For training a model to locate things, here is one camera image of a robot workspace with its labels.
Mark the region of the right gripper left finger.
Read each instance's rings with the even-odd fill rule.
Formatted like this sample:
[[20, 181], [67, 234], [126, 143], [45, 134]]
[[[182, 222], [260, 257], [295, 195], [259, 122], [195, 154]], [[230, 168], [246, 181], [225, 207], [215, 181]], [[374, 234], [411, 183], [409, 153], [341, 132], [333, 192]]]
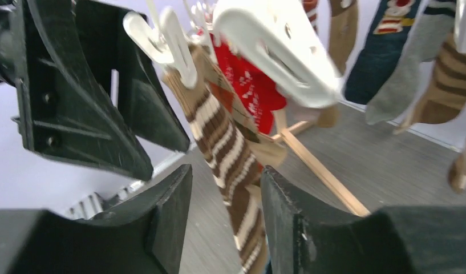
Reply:
[[178, 273], [192, 167], [90, 220], [0, 209], [0, 273]]

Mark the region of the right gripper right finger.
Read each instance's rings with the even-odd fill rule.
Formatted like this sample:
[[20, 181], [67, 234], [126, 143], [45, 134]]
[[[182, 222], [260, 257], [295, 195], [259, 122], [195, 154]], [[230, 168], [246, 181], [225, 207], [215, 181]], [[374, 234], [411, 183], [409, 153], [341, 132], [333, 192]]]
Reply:
[[271, 273], [466, 273], [466, 206], [390, 205], [359, 217], [261, 175]]

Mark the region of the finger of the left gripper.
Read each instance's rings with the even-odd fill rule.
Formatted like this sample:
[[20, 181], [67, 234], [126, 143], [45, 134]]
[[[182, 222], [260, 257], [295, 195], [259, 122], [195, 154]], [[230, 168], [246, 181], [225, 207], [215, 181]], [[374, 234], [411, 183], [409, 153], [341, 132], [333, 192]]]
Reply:
[[148, 180], [140, 139], [185, 152], [190, 140], [151, 60], [125, 33], [128, 10], [98, 1], [17, 1], [19, 132], [52, 160]]

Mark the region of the white plastic clip hanger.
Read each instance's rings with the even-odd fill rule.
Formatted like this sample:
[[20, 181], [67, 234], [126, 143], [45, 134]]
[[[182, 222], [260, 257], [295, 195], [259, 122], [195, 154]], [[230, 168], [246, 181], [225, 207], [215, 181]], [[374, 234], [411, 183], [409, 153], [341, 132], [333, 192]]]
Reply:
[[[198, 82], [198, 69], [174, 10], [161, 13], [148, 1], [153, 20], [129, 12], [123, 19], [128, 36], [162, 67], [175, 69], [186, 88]], [[218, 1], [213, 30], [240, 54], [307, 108], [325, 108], [342, 98], [339, 72], [320, 42], [300, 1]]]

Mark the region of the beige argyle sock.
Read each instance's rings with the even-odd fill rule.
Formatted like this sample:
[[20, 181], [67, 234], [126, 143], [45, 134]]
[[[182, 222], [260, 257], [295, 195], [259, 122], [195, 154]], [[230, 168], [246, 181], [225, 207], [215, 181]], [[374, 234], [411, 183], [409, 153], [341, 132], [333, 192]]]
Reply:
[[287, 157], [287, 149], [259, 132], [225, 75], [209, 58], [205, 59], [204, 74], [212, 94], [230, 113], [232, 121], [243, 134], [259, 163], [263, 166], [279, 167]]

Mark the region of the red snowflake sock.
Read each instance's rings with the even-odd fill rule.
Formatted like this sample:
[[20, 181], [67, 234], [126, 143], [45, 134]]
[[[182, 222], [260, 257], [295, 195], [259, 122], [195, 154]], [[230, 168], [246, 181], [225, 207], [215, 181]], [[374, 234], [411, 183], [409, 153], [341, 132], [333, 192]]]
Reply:
[[238, 95], [241, 103], [254, 120], [260, 133], [270, 134], [273, 111], [286, 107], [286, 99], [276, 84], [249, 61], [229, 50], [225, 42], [214, 47], [217, 66]]

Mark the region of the brown striped sock rear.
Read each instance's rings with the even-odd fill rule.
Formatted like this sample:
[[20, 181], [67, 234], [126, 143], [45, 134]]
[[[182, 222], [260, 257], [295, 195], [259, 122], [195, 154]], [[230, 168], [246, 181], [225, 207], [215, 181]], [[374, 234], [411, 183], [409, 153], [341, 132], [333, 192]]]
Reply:
[[449, 33], [436, 57], [425, 93], [394, 134], [400, 134], [416, 123], [449, 122], [461, 113], [465, 104], [466, 54], [456, 50], [453, 33]]

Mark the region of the navy patterned sock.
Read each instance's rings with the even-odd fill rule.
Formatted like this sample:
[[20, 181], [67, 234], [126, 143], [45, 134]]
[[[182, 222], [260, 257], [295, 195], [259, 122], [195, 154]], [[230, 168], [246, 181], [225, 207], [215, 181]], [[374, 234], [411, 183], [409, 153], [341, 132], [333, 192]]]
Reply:
[[416, 0], [383, 0], [367, 33], [364, 48], [346, 82], [345, 98], [366, 105], [393, 73], [420, 6]]

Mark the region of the grey sock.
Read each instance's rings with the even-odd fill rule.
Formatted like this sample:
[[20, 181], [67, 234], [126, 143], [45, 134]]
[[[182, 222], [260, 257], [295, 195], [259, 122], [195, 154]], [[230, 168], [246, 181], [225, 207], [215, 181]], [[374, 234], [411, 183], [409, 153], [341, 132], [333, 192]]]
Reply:
[[389, 121], [401, 115], [414, 99], [419, 85], [419, 66], [437, 56], [454, 26], [456, 1], [429, 1], [392, 75], [367, 104], [366, 123]]

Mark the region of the wooden drying rack frame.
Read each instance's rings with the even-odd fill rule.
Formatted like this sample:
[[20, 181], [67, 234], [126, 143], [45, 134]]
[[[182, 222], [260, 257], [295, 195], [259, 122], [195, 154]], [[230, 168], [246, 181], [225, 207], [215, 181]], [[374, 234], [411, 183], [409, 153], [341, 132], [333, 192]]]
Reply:
[[273, 111], [277, 133], [275, 142], [284, 142], [312, 170], [321, 182], [357, 216], [367, 216], [370, 211], [297, 139], [298, 133], [312, 127], [312, 121], [301, 121], [287, 125], [285, 110]]

